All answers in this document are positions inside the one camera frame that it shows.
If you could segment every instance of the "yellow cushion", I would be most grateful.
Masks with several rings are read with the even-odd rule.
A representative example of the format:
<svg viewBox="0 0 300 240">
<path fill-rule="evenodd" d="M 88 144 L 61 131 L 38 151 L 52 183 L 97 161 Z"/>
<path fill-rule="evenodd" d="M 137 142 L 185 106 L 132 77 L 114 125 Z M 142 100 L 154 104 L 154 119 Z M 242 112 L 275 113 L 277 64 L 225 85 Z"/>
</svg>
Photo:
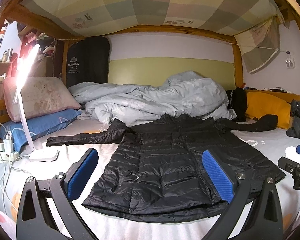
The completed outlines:
<svg viewBox="0 0 300 240">
<path fill-rule="evenodd" d="M 266 114 L 278 116 L 277 127 L 288 129 L 290 120 L 290 104 L 281 98 L 261 92 L 247 93 L 248 109 L 246 115 L 252 119 L 260 118 Z"/>
</svg>

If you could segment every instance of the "desk lamp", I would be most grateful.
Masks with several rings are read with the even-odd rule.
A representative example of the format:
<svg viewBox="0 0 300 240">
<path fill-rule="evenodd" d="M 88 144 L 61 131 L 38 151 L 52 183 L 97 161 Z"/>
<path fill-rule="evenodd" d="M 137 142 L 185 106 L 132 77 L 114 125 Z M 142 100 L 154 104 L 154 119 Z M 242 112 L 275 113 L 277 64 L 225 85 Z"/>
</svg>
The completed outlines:
<svg viewBox="0 0 300 240">
<path fill-rule="evenodd" d="M 13 102 L 18 105 L 20 119 L 23 127 L 23 131 L 25 132 L 26 139 L 28 141 L 29 147 L 32 151 L 29 160 L 31 162 L 44 162 L 44 161 L 54 161 L 58 157 L 59 151 L 53 148 L 49 148 L 48 151 L 44 151 L 42 149 L 36 149 L 34 143 L 32 141 L 28 124 L 26 121 L 25 111 L 22 103 L 21 89 L 23 88 L 26 79 L 28 77 L 31 66 L 34 63 L 34 59 L 38 54 L 40 45 L 36 44 L 29 52 L 28 57 L 24 60 L 21 59 L 20 64 L 18 64 L 18 75 L 17 75 L 17 88 L 16 93 L 14 95 Z"/>
</svg>

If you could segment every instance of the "screw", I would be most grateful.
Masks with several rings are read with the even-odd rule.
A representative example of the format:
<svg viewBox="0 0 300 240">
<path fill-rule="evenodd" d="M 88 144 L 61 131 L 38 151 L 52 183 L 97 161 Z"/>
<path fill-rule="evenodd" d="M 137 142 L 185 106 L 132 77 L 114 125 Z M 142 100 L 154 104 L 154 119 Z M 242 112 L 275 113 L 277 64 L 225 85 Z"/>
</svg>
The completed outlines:
<svg viewBox="0 0 300 240">
<path fill-rule="evenodd" d="M 33 176 L 30 176 L 30 177 L 27 178 L 27 182 L 32 182 L 33 179 L 34 179 L 34 177 L 33 177 Z"/>
<path fill-rule="evenodd" d="M 238 177 L 238 179 L 245 179 L 246 175 L 244 173 L 240 172 L 237 174 L 237 177 Z"/>
<path fill-rule="evenodd" d="M 63 173 L 59 172 L 59 175 L 54 175 L 56 179 L 61 179 L 63 177 Z"/>
<path fill-rule="evenodd" d="M 272 184 L 273 183 L 273 179 L 272 178 L 267 178 L 267 182 Z"/>
</svg>

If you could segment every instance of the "white wall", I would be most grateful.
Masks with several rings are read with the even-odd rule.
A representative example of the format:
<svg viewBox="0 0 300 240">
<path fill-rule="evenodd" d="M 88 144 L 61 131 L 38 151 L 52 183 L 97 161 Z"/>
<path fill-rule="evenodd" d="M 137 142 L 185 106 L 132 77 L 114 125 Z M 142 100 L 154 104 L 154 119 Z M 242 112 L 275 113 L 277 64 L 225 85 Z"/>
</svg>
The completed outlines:
<svg viewBox="0 0 300 240">
<path fill-rule="evenodd" d="M 125 33 L 108 36 L 110 60 L 135 57 L 182 57 L 233 63 L 232 46 L 215 39 L 181 33 Z"/>
<path fill-rule="evenodd" d="M 13 22 L 7 27 L 0 47 L 0 59 L 2 58 L 4 51 L 9 48 L 12 48 L 12 52 L 16 52 L 18 53 L 18 56 L 20 56 L 21 40 L 18 37 L 17 22 Z"/>
<path fill-rule="evenodd" d="M 300 31 L 295 21 L 290 27 L 280 25 L 281 50 L 288 50 L 294 54 L 295 68 L 285 66 L 287 54 L 280 52 L 266 67 L 255 73 L 247 73 L 243 66 L 243 79 L 249 87 L 257 89 L 282 87 L 287 91 L 300 95 Z"/>
</svg>

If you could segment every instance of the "bed sheet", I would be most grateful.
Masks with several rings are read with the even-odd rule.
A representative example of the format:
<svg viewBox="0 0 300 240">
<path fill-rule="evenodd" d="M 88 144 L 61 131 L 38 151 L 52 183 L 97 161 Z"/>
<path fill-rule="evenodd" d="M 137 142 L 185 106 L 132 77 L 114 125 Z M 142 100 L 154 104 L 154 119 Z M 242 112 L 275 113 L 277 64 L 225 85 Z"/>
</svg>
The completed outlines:
<svg viewBox="0 0 300 240">
<path fill-rule="evenodd" d="M 67 128 L 49 136 L 74 135 L 79 132 L 95 132 L 96 130 L 106 130 L 107 127 L 102 127 L 102 125 L 103 124 L 99 123 L 98 121 L 77 120 Z M 256 144 L 255 148 L 261 151 L 267 158 L 269 158 L 276 164 L 278 162 L 278 159 L 281 156 L 284 156 L 286 147 L 296 147 L 300 144 L 300 139 L 287 137 L 285 135 L 285 130 L 279 128 L 273 131 L 257 133 L 242 131 L 233 131 L 233 133 L 244 141 L 250 140 L 251 142 L 248 142 L 250 144 Z M 40 144 L 44 142 L 49 136 L 40 138 L 40 142 L 38 142 L 37 140 L 35 143 Z M 109 162 L 114 151 L 117 149 L 118 144 L 81 146 L 63 145 L 61 147 L 58 147 L 60 153 L 58 159 L 54 162 L 30 163 L 28 158 L 23 158 L 21 161 L 16 162 L 14 166 L 26 169 L 27 171 L 31 172 L 31 174 L 34 175 L 37 180 L 50 179 L 60 171 L 66 172 L 71 164 L 77 162 L 89 147 L 95 148 L 98 151 L 99 163 L 92 176 L 90 177 L 81 196 L 79 197 L 79 199 L 74 200 L 73 204 L 78 210 L 79 214 L 82 216 L 83 220 L 87 223 L 87 225 L 99 239 L 157 240 L 164 237 L 166 239 L 172 240 L 199 240 L 204 237 L 204 235 L 210 230 L 210 228 L 218 219 L 219 216 L 180 224 L 150 224 L 102 215 L 83 207 L 81 203 L 90 193 L 93 184 L 102 175 L 105 166 Z M 22 172 L 13 172 L 13 179 L 9 179 L 7 187 L 8 195 L 10 198 L 12 198 L 12 202 L 15 205 L 18 205 L 24 182 L 28 176 L 28 174 L 24 174 Z M 282 181 L 276 184 L 280 198 L 285 229 L 293 221 L 295 221 L 295 218 L 300 211 L 300 191 L 294 190 L 292 188 L 293 184 L 294 181 L 289 174 Z M 51 199 L 48 199 L 48 203 L 60 231 L 63 234 L 70 236 L 65 226 L 63 225 L 60 216 L 58 215 L 53 201 Z M 249 213 L 250 207 L 251 203 L 246 205 L 240 217 L 240 220 L 237 223 L 231 236 L 234 236 L 240 232 L 241 227 Z M 12 210 L 12 212 L 8 215 L 15 219 L 16 212 L 13 212 L 12 208 L 10 209 Z"/>
</svg>

